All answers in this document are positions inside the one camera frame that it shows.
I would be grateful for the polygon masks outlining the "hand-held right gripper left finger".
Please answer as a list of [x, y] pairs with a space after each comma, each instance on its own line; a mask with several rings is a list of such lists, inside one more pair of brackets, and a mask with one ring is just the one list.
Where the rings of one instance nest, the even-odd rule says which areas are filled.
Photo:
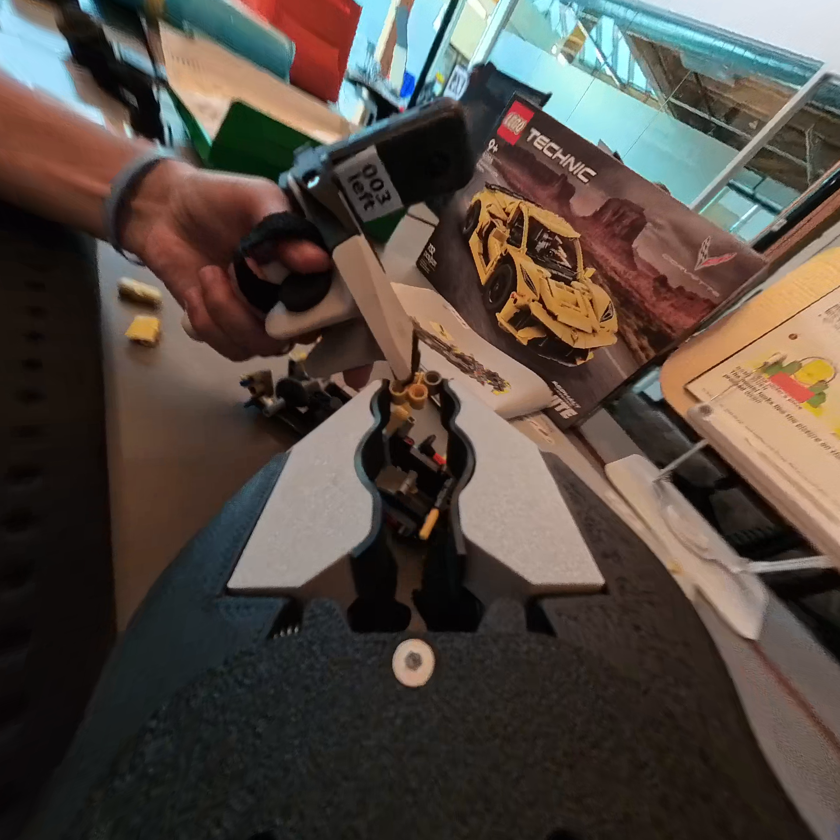
[[289, 451], [228, 580], [230, 592], [355, 593], [351, 552], [374, 522], [355, 455], [375, 426], [371, 401], [381, 386], [368, 384]]

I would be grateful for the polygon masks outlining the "teal rolled mat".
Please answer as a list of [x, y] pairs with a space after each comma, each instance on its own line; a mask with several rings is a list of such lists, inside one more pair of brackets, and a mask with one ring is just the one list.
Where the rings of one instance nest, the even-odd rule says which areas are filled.
[[290, 81], [294, 42], [240, 2], [118, 1], [118, 5], [183, 32], [199, 33], [282, 81]]

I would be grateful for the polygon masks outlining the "black metal pole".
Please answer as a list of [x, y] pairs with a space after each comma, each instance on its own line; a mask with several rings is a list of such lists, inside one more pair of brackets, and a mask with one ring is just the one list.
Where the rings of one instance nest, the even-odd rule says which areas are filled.
[[413, 94], [410, 97], [406, 106], [408, 109], [415, 107], [419, 102], [421, 93], [423, 92], [423, 89], [426, 85], [427, 78], [429, 77], [429, 74], [434, 66], [434, 62], [436, 60], [436, 57], [438, 56], [438, 52], [442, 47], [445, 36], [447, 34], [448, 27], [453, 17], [455, 16], [455, 12], [457, 10], [458, 5], [459, 1], [447, 1], [441, 8], [443, 14], [435, 30], [434, 39], [432, 41], [432, 44], [430, 45], [429, 51], [427, 52], [427, 56], [425, 62], [423, 63], [423, 67], [416, 79]]

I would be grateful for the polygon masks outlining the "green plastic bin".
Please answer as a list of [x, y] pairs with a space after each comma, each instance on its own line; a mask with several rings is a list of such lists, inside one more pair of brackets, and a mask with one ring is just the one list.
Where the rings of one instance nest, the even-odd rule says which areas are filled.
[[360, 127], [324, 102], [284, 84], [257, 104], [167, 82], [182, 121], [177, 141], [208, 170], [255, 175], [275, 182], [306, 146], [345, 140]]

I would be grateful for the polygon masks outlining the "printed instruction sheet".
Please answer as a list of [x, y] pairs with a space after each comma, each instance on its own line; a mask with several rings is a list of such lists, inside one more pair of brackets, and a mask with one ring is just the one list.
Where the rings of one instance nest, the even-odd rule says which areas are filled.
[[827, 495], [838, 493], [838, 327], [834, 289], [687, 386], [735, 434]]

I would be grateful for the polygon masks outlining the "black perforated chair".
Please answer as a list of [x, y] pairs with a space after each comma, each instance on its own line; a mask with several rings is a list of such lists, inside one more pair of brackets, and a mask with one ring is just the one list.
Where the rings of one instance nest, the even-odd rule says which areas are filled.
[[62, 753], [116, 632], [98, 259], [2, 204], [2, 770]]

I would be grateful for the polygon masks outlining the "lego car model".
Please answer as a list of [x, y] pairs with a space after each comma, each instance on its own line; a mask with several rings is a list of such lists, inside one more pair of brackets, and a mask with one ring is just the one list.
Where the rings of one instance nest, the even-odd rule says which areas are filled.
[[[246, 407], [276, 419], [300, 438], [355, 396], [347, 385], [310, 377], [295, 361], [289, 363], [284, 377], [276, 379], [270, 370], [256, 371], [245, 374], [239, 385], [248, 393]], [[382, 434], [384, 465], [374, 478], [384, 501], [386, 523], [402, 538], [426, 542], [448, 506], [454, 479], [446, 457], [436, 450], [436, 435], [415, 439], [416, 418], [410, 403], [392, 404]]]

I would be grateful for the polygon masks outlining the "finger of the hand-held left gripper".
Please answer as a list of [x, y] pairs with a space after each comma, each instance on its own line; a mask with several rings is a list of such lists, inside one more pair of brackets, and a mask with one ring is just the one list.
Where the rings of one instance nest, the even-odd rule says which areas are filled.
[[397, 382], [415, 375], [415, 332], [381, 261], [362, 234], [342, 242], [332, 259], [360, 315], [337, 330], [370, 330]]
[[303, 367], [311, 378], [328, 379], [376, 362], [386, 357], [370, 330], [322, 330]]

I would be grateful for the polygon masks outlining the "red plastic container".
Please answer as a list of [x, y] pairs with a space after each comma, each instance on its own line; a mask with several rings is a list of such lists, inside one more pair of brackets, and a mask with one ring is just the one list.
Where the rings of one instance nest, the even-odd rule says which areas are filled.
[[354, 1], [245, 1], [295, 46], [290, 83], [327, 103], [339, 99], [362, 8]]

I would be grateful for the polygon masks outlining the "yellow lego connector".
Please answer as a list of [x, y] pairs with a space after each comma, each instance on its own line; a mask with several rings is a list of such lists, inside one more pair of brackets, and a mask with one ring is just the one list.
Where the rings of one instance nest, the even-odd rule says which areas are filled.
[[412, 380], [407, 383], [391, 382], [388, 392], [394, 406], [404, 407], [407, 410], [423, 410], [429, 398], [425, 374], [422, 371], [415, 373]]

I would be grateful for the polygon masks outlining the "white stand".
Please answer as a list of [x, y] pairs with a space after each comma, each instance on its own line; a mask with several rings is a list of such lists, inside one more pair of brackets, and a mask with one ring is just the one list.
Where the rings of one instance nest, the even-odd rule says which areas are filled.
[[666, 566], [741, 637], [758, 640], [775, 595], [838, 658], [838, 572], [663, 400], [607, 408], [637, 450], [604, 456], [618, 493], [668, 552]]

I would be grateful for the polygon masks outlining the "lego set box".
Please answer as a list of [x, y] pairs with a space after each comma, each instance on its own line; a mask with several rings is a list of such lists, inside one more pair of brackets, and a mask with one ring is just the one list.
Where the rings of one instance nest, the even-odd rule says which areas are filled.
[[765, 259], [516, 92], [475, 100], [476, 168], [435, 210], [416, 267], [478, 334], [537, 374], [559, 428], [767, 275]]

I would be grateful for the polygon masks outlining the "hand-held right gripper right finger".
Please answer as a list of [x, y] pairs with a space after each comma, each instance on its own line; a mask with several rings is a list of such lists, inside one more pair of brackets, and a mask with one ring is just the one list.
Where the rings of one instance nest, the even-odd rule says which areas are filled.
[[465, 538], [465, 587], [477, 597], [604, 589], [589, 546], [542, 450], [462, 384], [453, 425], [474, 466], [455, 504]]

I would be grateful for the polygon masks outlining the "blue wristband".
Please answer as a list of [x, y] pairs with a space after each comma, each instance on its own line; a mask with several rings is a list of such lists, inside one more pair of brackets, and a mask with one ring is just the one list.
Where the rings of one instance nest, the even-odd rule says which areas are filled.
[[145, 267], [144, 262], [134, 253], [123, 248], [123, 229], [130, 215], [130, 203], [140, 188], [142, 181], [164, 161], [173, 161], [171, 150], [160, 147], [148, 150], [124, 165], [114, 176], [109, 185], [101, 208], [101, 220], [104, 241], [121, 257], [134, 266]]

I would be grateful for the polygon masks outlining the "person's left hand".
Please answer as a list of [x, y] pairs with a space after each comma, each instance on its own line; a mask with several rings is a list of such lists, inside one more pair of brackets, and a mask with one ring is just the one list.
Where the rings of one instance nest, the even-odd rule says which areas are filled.
[[291, 210], [278, 184], [164, 161], [130, 203], [122, 246], [163, 282], [196, 338], [234, 362], [285, 355], [294, 343], [271, 338], [265, 318], [237, 291], [229, 267], [240, 241], [265, 217]]

